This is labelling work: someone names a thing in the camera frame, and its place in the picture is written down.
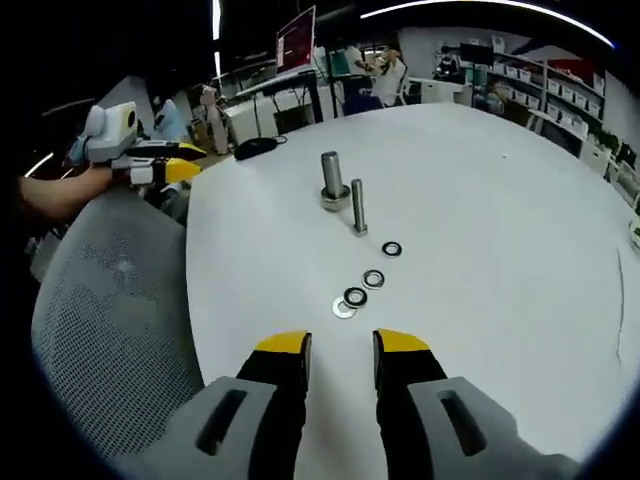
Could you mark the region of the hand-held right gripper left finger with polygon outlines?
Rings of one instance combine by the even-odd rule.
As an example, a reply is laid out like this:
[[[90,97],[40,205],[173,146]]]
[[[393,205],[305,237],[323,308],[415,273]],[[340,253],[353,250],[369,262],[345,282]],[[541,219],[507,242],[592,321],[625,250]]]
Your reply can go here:
[[[152,479],[291,479],[309,388],[312,335],[260,341],[239,372],[183,405],[149,448]]]

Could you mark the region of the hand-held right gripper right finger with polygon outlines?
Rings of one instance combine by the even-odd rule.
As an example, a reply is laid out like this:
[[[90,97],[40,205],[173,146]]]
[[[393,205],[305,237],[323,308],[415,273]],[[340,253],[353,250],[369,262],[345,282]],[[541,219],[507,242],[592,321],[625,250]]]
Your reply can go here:
[[[423,340],[379,328],[373,348],[389,478],[574,478],[574,460],[527,443],[509,411],[466,378],[447,376]]]

